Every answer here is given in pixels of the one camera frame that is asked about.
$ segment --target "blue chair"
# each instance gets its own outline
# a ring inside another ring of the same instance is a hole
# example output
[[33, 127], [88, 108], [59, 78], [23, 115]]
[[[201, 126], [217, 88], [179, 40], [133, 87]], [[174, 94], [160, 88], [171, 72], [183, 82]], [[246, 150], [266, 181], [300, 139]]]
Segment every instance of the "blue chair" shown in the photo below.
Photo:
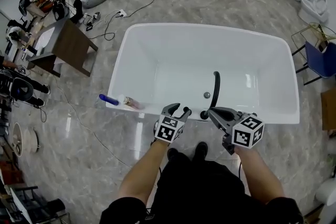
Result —
[[325, 52], [320, 52], [311, 43], [306, 41], [306, 44], [296, 50], [292, 56], [297, 54], [303, 48], [306, 48], [307, 62], [302, 68], [296, 71], [296, 74], [310, 68], [319, 75], [317, 78], [310, 80], [303, 85], [308, 85], [321, 78], [329, 78], [336, 74], [336, 44], [330, 42]]

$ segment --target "chair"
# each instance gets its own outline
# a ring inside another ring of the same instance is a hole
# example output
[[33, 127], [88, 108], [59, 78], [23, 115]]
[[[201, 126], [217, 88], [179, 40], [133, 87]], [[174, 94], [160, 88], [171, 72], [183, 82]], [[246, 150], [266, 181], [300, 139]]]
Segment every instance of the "chair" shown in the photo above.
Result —
[[15, 100], [27, 101], [34, 94], [33, 86], [21, 79], [13, 78], [10, 70], [0, 72], [0, 95], [5, 98], [14, 98]]
[[329, 78], [336, 74], [336, 44], [330, 42], [325, 52], [320, 52], [311, 43], [306, 41], [306, 44], [296, 50], [292, 56], [297, 54], [303, 48], [306, 48], [307, 62], [302, 68], [296, 71], [296, 74], [310, 68], [319, 75], [317, 78], [310, 80], [303, 85], [308, 85], [321, 78]]

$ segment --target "marble floor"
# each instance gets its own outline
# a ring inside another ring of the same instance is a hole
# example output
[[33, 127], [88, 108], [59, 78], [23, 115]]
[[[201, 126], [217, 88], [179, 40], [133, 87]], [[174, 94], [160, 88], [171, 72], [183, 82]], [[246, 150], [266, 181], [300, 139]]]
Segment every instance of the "marble floor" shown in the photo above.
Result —
[[[151, 1], [107, 0], [87, 12], [99, 11], [105, 16], [124, 9], [130, 14]], [[51, 94], [36, 93], [46, 100], [45, 123], [38, 109], [23, 103], [13, 108], [10, 131], [15, 122], [23, 129], [33, 127], [41, 144], [38, 153], [19, 159], [26, 182], [37, 185], [47, 199], [62, 199], [73, 223], [98, 223], [101, 212], [115, 199], [123, 177], [149, 148], [157, 119], [107, 109], [98, 98], [99, 93], [108, 92], [123, 35], [131, 25], [174, 22], [237, 27], [281, 37], [294, 51], [291, 35], [305, 27], [297, 16], [298, 8], [299, 3], [293, 0], [156, 0], [130, 18], [114, 19], [109, 27], [115, 33], [114, 40], [94, 40], [99, 50], [90, 78], [67, 65], [61, 68], [61, 78], [31, 73], [33, 79], [51, 86]], [[98, 25], [88, 36], [102, 34], [105, 27]], [[303, 64], [299, 55], [294, 61], [297, 68]], [[311, 77], [313, 74], [306, 71], [298, 74], [300, 124], [268, 125], [257, 145], [286, 194], [303, 212], [314, 205], [314, 192], [332, 169], [325, 149], [327, 134], [321, 131], [320, 92], [325, 81], [304, 87], [303, 81]], [[199, 141], [206, 141], [207, 159], [225, 164], [237, 174], [239, 159], [225, 152], [221, 139], [212, 123], [188, 121], [173, 146], [191, 154]]]

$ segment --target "human arm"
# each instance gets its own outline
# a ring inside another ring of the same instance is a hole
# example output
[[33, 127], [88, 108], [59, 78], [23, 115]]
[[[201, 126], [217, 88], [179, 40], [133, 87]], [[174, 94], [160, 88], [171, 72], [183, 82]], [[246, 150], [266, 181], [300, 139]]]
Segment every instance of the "human arm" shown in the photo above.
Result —
[[3, 65], [4, 67], [8, 67], [8, 68], [16, 68], [16, 69], [18, 69], [18, 65], [16, 65], [15, 63], [13, 63], [13, 62], [11, 62], [11, 61], [3, 60], [2, 65]]
[[168, 143], [162, 140], [152, 144], [124, 178], [119, 188], [118, 198], [134, 197], [147, 204], [167, 146]]
[[254, 149], [235, 147], [244, 170], [251, 196], [264, 204], [284, 197], [280, 180], [267, 167], [259, 153]]

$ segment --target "bathtub drain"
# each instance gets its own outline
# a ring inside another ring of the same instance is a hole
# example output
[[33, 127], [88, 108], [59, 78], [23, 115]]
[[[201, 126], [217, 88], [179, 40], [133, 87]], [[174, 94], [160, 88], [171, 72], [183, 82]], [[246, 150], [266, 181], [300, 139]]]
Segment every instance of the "bathtub drain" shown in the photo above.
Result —
[[205, 99], [209, 99], [211, 97], [211, 94], [209, 92], [205, 92], [203, 96]]

